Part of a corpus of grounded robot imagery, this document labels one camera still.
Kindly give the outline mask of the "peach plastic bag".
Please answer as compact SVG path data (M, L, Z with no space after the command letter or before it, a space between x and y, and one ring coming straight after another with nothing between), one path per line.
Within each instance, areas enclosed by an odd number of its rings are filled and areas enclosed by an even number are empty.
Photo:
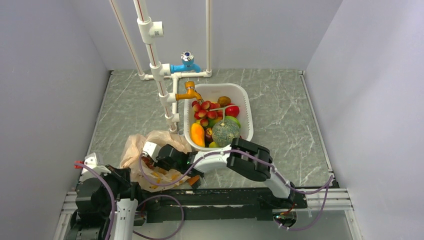
M188 153L192 150L183 136L171 134L168 131L154 130L147 134L147 136L141 134L131 135L125 143L119 165L121 169L131 169L130 180L132 182L138 182L143 190L151 193L169 190L187 183L187 180L190 178L188 176L183 177L179 182L169 186L157 186L149 182L153 181L157 184L169 184L181 177L182 174L173 169L167 171L159 167L154 167L153 169L148 168L142 161L142 149L147 141L158 144L161 147L170 144L178 151L184 153Z

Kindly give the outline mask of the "yellow orange fake mango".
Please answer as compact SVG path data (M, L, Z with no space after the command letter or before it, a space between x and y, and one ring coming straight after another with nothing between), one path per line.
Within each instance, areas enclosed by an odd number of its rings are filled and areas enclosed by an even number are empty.
M190 138L199 147L205 147L205 130L199 123L193 123L190 127Z

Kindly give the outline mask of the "green netted fake melon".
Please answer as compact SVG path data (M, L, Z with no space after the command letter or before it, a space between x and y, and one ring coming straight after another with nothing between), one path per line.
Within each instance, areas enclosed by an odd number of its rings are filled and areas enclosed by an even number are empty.
M212 127L211 136L219 147L225 147L241 136L240 128L234 121L223 119Z

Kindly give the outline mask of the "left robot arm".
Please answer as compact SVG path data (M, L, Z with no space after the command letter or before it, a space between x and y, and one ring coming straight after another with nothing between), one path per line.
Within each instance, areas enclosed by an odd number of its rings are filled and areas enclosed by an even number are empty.
M108 172L83 180L76 188L66 240L130 240L136 210L144 203L130 168L107 165Z

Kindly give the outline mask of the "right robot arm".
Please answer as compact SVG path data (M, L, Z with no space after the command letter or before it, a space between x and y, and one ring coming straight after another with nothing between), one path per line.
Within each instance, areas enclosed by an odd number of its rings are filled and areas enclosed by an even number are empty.
M264 183L282 208L295 201L294 186L280 174L270 150L241 138L235 138L229 145L215 150L188 153L167 144L158 149L153 165L166 171L177 170L190 177L227 168L248 180Z

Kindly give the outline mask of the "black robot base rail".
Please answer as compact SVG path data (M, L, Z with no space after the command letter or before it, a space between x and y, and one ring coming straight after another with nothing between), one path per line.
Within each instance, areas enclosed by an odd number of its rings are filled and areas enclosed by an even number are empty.
M263 183L248 187L174 188L142 191L147 200L137 207L147 223L164 221L255 219L270 221L280 212L306 209L306 196L291 193L277 198Z

